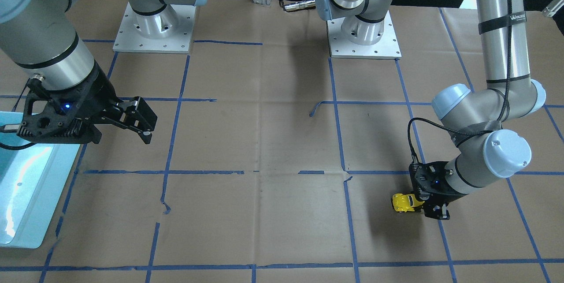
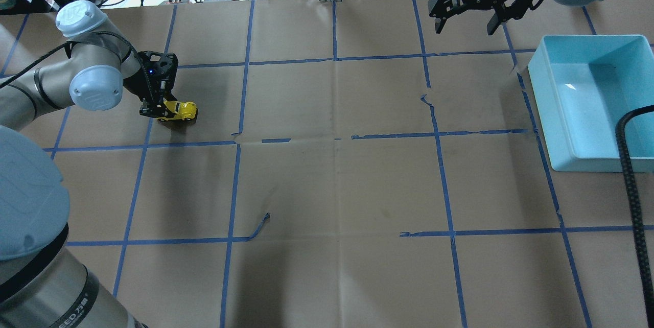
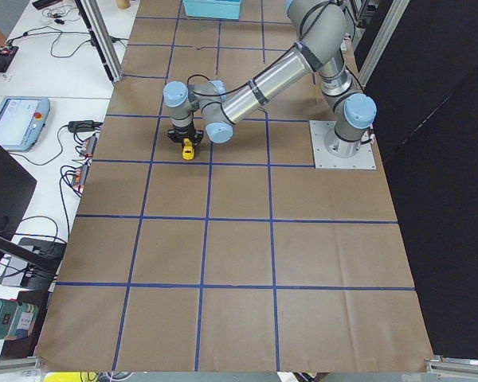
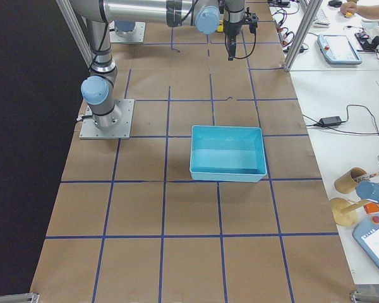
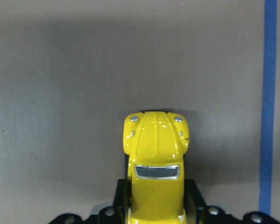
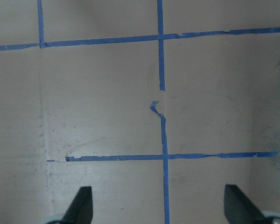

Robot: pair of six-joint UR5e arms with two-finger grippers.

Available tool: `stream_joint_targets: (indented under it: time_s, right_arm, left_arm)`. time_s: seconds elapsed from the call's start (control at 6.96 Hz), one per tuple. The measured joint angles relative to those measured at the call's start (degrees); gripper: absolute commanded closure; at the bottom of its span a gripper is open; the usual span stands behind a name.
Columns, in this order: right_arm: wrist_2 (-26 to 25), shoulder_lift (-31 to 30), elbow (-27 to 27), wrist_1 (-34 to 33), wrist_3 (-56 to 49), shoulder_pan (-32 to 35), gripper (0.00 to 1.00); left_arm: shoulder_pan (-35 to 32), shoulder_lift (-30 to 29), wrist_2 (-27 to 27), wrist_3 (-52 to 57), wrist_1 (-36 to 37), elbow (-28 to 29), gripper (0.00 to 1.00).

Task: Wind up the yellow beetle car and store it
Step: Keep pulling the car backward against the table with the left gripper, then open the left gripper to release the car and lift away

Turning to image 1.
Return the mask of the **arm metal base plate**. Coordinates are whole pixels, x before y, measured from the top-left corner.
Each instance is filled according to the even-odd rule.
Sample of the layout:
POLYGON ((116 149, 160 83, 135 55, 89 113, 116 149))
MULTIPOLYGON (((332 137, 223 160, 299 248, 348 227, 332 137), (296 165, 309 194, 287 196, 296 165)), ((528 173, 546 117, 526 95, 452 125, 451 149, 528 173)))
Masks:
POLYGON ((191 5, 169 4, 161 13, 144 16, 127 4, 113 50, 189 54, 197 9, 191 5))
POLYGON ((383 21, 363 22, 355 16, 327 22, 333 58, 396 60, 402 57, 390 12, 383 21))

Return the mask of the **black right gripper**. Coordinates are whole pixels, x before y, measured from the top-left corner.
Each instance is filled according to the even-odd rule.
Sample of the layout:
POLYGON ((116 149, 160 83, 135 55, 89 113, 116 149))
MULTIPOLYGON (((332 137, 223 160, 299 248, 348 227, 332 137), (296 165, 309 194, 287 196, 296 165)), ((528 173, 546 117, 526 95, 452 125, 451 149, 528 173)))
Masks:
POLYGON ((98 144, 97 124, 131 130, 150 144, 157 114, 142 97, 123 102, 99 66, 79 84, 47 90, 46 80, 31 78, 17 136, 35 144, 98 144))

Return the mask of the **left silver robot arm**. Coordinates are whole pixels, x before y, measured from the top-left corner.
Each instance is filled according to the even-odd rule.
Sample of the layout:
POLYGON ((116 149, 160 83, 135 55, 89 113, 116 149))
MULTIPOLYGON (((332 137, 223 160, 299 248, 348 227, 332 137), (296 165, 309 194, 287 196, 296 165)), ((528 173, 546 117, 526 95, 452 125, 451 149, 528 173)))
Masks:
MULTIPOLYGON (((379 37, 363 37, 360 30, 381 29, 392 0, 315 0, 324 21, 344 18, 343 32, 359 45, 372 45, 379 37)), ((394 194, 398 213, 423 210, 426 217, 448 220, 449 203, 507 179, 531 160, 528 142, 505 130, 506 120, 527 116, 544 104, 546 91, 530 76, 523 0, 477 0, 478 33, 485 60, 486 85, 472 92, 464 84, 442 90, 431 105, 460 154, 449 162, 420 162, 412 141, 408 144, 413 191, 394 194)))

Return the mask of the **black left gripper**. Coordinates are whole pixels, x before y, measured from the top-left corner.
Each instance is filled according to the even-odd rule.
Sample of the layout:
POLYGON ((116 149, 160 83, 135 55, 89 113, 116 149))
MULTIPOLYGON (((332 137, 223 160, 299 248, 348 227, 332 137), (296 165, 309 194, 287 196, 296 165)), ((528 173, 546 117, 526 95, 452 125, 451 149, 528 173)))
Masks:
POLYGON ((453 189, 446 180, 451 170, 445 168, 448 162, 417 163, 409 165, 410 179, 415 198, 423 202, 425 217, 435 220, 449 220, 447 205, 465 196, 453 189))

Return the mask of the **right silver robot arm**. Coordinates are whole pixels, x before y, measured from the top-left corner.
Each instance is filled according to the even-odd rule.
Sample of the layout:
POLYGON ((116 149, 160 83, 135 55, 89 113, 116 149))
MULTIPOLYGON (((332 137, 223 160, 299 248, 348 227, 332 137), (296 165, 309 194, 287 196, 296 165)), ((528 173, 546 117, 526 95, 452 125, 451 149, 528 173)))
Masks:
MULTIPOLYGON (((77 0, 1 0, 1 49, 30 77, 22 120, 1 126, 30 144, 98 144, 97 124, 152 139, 157 115, 121 100, 66 17, 77 0)), ((207 0, 128 0, 114 50, 187 53, 195 10, 207 0)))

